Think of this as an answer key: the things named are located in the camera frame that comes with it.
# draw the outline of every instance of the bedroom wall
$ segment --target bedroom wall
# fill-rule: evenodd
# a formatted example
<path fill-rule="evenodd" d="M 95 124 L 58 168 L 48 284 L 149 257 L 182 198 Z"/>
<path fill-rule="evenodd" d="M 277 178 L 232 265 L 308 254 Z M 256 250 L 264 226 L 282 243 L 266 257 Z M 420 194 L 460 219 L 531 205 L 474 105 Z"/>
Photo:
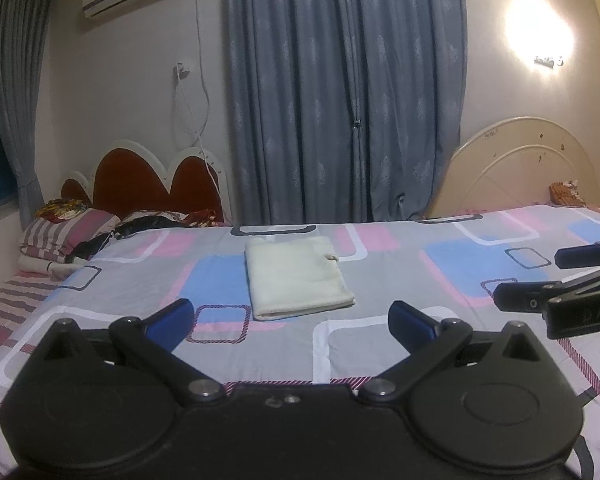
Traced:
<path fill-rule="evenodd" d="M 600 184 L 600 16 L 594 0 L 544 0 L 573 34 L 573 52 L 554 70 L 512 49 L 515 0 L 467 0 L 468 74 L 462 142 L 498 121 L 537 116 L 567 128 L 588 153 Z"/>
<path fill-rule="evenodd" d="M 232 183 L 221 0 L 198 2 L 210 97 L 203 145 L 218 157 Z M 63 173 L 79 170 L 89 176 L 117 139 L 139 142 L 165 166 L 193 144 L 193 136 L 175 119 L 177 103 L 182 123 L 193 129 L 182 94 L 176 95 L 173 67 L 182 59 L 193 62 L 183 85 L 200 127 L 206 101 L 200 85 L 195 0 L 149 0 L 96 22 L 85 19 L 82 0 L 56 0 L 50 44 L 51 116 Z"/>
<path fill-rule="evenodd" d="M 235 208 L 232 153 L 225 103 L 222 0 L 198 0 L 210 116 L 203 137 L 228 172 Z M 573 53 L 550 74 L 522 62 L 506 35 L 513 0 L 467 0 L 468 80 L 462 141 L 508 118 L 539 116 L 571 131 L 596 166 L 600 181 L 600 18 L 593 0 L 544 0 L 574 37 Z M 173 65 L 195 70 L 184 81 L 202 122 L 205 102 L 196 60 L 194 0 L 154 0 L 104 21 L 90 22 L 81 0 L 56 0 L 50 24 L 50 117 L 61 174 L 91 172 L 117 139 L 144 144 L 167 165 L 192 143 L 174 119 Z"/>

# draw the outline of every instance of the bedsheet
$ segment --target bedsheet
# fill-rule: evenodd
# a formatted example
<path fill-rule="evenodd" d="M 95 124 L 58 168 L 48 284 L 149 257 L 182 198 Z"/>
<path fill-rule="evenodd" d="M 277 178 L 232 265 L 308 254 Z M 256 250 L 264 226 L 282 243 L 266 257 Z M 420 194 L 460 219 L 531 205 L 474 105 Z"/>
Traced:
<path fill-rule="evenodd" d="M 315 235 L 334 245 L 356 304 L 254 321 L 245 242 Z M 600 214 L 544 205 L 433 221 L 144 232 L 105 248 L 23 323 L 12 336 L 16 344 L 0 348 L 0 401 L 53 320 L 69 316 L 83 328 L 102 328 L 120 316 L 148 316 L 177 298 L 189 298 L 196 315 L 174 354 L 228 389 L 240 381 L 357 388 L 407 355 L 386 325 L 392 301 L 405 300 L 476 330 L 500 330 L 511 319 L 528 323 L 584 407 L 568 465 L 583 479 L 600 479 L 600 334 L 550 341 L 541 316 L 502 313 L 491 299 L 502 282 L 573 275 L 555 267 L 555 251 L 598 240 Z M 0 432 L 0 466 L 13 465 Z"/>
<path fill-rule="evenodd" d="M 11 334 L 58 285 L 48 276 L 20 272 L 0 286 L 0 347 L 16 343 Z"/>

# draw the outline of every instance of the striped pillow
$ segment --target striped pillow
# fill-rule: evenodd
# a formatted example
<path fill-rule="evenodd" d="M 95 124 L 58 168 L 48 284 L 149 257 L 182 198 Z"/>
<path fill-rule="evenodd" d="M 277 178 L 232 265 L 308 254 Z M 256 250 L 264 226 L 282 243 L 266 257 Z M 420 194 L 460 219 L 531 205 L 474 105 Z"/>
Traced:
<path fill-rule="evenodd" d="M 111 231 L 119 222 L 117 216 L 99 209 L 87 209 L 59 224 L 36 218 L 22 234 L 20 252 L 33 258 L 64 264 L 64 259 L 77 244 Z"/>

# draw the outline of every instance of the light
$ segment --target light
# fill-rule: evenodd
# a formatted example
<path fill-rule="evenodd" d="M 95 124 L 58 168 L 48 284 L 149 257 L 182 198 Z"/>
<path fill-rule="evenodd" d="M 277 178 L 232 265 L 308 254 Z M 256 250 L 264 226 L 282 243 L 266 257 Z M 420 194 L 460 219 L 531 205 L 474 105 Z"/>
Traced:
<path fill-rule="evenodd" d="M 507 40 L 527 65 L 535 60 L 566 62 L 573 53 L 573 33 L 567 23 L 544 0 L 513 0 L 507 13 Z"/>

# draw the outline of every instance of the folded towel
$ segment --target folded towel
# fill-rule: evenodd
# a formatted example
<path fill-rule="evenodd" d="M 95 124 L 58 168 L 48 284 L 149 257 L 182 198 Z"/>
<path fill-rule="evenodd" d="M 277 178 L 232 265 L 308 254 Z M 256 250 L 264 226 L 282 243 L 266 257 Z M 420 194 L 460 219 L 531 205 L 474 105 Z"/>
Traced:
<path fill-rule="evenodd" d="M 255 319 L 281 319 L 354 304 L 335 250 L 324 236 L 280 243 L 253 238 L 245 253 Z"/>
<path fill-rule="evenodd" d="M 42 258 L 33 258 L 26 254 L 21 254 L 18 260 L 20 270 L 45 274 L 58 282 L 64 282 L 76 270 L 83 268 L 88 263 L 87 260 L 76 258 L 72 264 L 59 264 L 58 262 L 43 260 Z"/>

